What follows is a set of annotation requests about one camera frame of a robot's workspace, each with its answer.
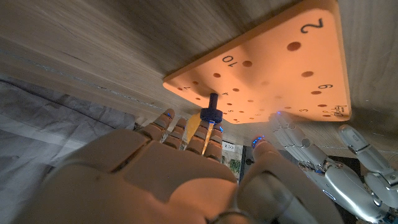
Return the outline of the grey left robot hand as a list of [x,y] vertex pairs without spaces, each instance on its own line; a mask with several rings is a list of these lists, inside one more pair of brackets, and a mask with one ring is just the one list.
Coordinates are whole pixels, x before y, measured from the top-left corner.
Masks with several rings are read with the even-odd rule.
[[397,223],[397,170],[357,130],[344,124],[338,134],[367,168],[363,179],[347,165],[328,157],[286,113],[270,115],[269,122],[279,143],[332,201],[364,221]]

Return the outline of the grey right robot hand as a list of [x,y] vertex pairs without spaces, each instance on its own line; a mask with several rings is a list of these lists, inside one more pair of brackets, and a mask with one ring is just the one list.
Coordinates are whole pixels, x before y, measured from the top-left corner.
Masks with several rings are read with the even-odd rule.
[[237,180],[221,163],[223,129],[200,123],[180,150],[186,121],[169,109],[65,158],[15,223],[341,223],[333,202],[262,136]]

